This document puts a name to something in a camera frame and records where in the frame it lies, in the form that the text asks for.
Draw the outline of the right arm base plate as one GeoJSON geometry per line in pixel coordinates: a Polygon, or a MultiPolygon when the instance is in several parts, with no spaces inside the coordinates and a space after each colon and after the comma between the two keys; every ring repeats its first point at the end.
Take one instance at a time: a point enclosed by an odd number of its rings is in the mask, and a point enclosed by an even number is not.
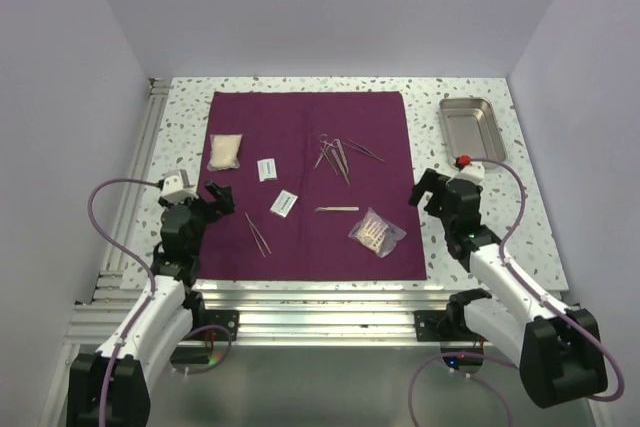
{"type": "Polygon", "coordinates": [[[413,312],[417,342],[444,342],[451,337],[444,310],[416,310],[413,312]]]}

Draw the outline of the thin steel tweezers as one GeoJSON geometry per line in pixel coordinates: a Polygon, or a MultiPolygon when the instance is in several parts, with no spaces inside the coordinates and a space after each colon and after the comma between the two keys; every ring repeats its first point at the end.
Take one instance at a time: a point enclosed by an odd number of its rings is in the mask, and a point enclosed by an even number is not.
{"type": "Polygon", "coordinates": [[[381,157],[379,157],[378,155],[376,155],[375,153],[373,153],[370,149],[364,147],[363,145],[351,140],[351,139],[347,139],[345,142],[345,145],[349,148],[351,148],[352,150],[355,150],[363,155],[366,155],[368,157],[371,157],[377,161],[380,161],[382,163],[385,162],[384,159],[382,159],[381,157]]]}

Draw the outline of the clear bag printed pack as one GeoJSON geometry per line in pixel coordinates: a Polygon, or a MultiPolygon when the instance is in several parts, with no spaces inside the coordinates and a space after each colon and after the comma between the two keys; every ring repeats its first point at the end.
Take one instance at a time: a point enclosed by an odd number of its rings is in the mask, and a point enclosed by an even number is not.
{"type": "Polygon", "coordinates": [[[406,232],[402,228],[384,219],[372,208],[367,210],[348,235],[350,239],[372,251],[378,258],[388,256],[405,236],[406,232]]]}

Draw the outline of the steel instrument tray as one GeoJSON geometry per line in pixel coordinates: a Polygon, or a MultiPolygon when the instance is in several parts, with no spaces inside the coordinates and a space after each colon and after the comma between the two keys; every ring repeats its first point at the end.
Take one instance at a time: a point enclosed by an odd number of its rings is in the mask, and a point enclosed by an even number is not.
{"type": "Polygon", "coordinates": [[[489,100],[445,98],[439,102],[439,120],[449,163],[458,157],[488,158],[504,162],[504,142],[489,100]]]}

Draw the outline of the curved steel tweezers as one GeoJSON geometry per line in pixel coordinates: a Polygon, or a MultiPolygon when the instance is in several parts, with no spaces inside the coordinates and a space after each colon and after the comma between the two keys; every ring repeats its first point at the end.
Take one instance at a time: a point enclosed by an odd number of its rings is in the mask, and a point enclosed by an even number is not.
{"type": "Polygon", "coordinates": [[[320,212],[358,212],[360,210],[357,206],[322,206],[316,207],[314,213],[320,212]]]}

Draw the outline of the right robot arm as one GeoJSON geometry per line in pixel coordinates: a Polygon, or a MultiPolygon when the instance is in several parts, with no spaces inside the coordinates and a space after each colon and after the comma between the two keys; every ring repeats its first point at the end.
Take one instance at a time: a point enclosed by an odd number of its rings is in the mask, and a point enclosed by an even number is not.
{"type": "Polygon", "coordinates": [[[426,169],[409,203],[442,223],[449,254],[482,285],[450,297],[445,326],[451,336],[488,340],[519,372],[541,408],[592,397],[608,387],[595,317],[572,309],[525,272],[481,220],[484,167],[470,162],[449,177],[426,169]]]}

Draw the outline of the steel forceps with ring handles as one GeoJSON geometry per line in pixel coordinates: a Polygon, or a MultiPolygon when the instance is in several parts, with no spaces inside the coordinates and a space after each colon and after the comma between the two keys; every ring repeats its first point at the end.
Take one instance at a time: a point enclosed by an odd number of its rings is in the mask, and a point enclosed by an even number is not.
{"type": "Polygon", "coordinates": [[[333,144],[329,141],[328,139],[328,135],[327,134],[321,134],[319,136],[319,142],[320,142],[320,154],[314,164],[313,169],[317,169],[318,166],[320,165],[320,163],[325,160],[326,163],[331,167],[331,169],[334,171],[335,174],[338,174],[338,170],[336,168],[336,165],[334,164],[334,161],[332,160],[331,157],[331,153],[330,153],[330,149],[332,148],[333,144]]]}

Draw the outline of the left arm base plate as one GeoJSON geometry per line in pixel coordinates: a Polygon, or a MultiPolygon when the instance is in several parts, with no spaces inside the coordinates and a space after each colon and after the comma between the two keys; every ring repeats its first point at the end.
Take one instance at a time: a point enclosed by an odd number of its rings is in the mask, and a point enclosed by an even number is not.
{"type": "Polygon", "coordinates": [[[237,310],[204,310],[194,318],[186,339],[235,342],[239,326],[240,312],[237,310]]]}

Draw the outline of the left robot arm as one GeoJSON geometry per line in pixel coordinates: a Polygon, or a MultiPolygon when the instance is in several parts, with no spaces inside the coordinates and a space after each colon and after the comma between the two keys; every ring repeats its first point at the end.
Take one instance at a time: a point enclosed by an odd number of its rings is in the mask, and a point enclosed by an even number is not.
{"type": "Polygon", "coordinates": [[[148,280],[124,320],[93,353],[80,353],[69,372],[69,426],[144,426],[155,384],[184,340],[236,338],[233,312],[208,312],[194,284],[206,228],[234,213],[232,189],[212,181],[204,199],[177,174],[159,189],[160,241],[152,261],[139,262],[148,280]]]}

